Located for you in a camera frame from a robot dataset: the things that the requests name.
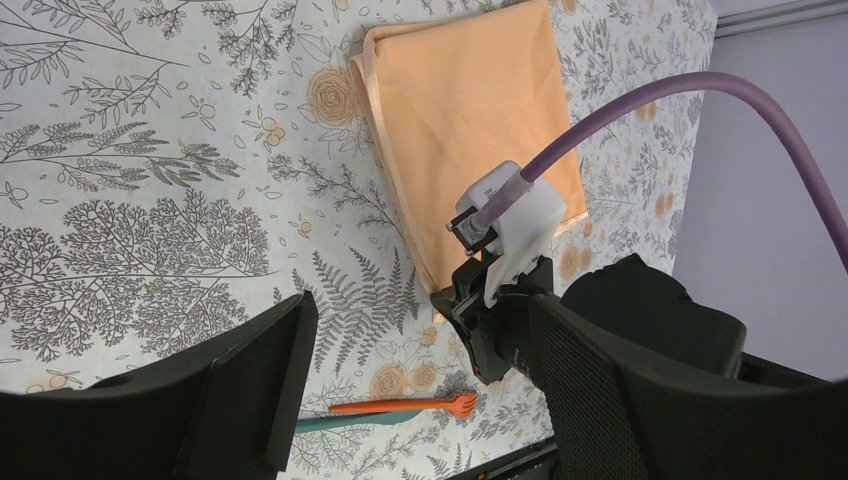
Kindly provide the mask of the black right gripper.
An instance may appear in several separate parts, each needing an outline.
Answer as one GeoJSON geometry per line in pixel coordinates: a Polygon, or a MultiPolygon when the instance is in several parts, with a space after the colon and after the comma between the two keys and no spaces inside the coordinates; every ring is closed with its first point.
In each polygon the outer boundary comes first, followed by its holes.
{"type": "Polygon", "coordinates": [[[540,256],[515,284],[485,292],[488,268],[496,257],[469,258],[451,275],[451,285],[430,296],[435,311],[446,318],[468,354],[474,376],[489,385],[513,367],[525,373],[525,357],[514,351],[527,343],[522,331],[529,320],[529,300],[553,292],[553,261],[540,256]]]}

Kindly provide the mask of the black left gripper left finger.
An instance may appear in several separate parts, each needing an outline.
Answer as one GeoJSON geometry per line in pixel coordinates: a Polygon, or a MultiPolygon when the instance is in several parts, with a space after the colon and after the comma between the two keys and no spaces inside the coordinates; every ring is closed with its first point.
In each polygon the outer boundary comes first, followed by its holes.
{"type": "Polygon", "coordinates": [[[273,479],[319,315],[310,292],[85,389],[1,396],[5,479],[273,479]]]}

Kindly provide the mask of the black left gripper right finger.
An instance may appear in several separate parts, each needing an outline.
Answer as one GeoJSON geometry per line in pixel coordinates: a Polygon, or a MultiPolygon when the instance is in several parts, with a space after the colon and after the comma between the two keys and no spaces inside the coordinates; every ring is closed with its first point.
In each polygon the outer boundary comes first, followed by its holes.
{"type": "Polygon", "coordinates": [[[530,375],[569,479],[843,479],[847,385],[778,389],[707,373],[538,295],[530,375]]]}

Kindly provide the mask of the orange cloth napkin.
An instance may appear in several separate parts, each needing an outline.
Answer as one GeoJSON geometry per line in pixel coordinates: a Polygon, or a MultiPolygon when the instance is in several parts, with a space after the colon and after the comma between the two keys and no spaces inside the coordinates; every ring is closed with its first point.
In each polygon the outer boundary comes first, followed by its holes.
{"type": "Polygon", "coordinates": [[[373,27],[349,67],[419,278],[439,292],[466,258],[446,228],[461,195],[570,128],[549,5],[373,27]]]}

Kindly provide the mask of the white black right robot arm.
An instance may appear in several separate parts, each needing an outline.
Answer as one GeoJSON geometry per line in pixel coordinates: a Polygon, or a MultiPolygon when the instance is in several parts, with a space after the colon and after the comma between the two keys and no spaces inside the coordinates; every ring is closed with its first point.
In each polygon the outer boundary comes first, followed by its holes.
{"type": "Polygon", "coordinates": [[[450,287],[431,296],[436,312],[453,326],[484,384],[510,369],[525,376],[537,370],[531,345],[529,300],[547,295],[593,325],[685,365],[724,377],[793,389],[821,379],[744,352],[745,325],[735,317],[696,303],[672,276],[631,254],[580,276],[554,294],[551,258],[532,261],[526,273],[495,291],[484,303],[491,255],[469,259],[452,275],[450,287]]]}

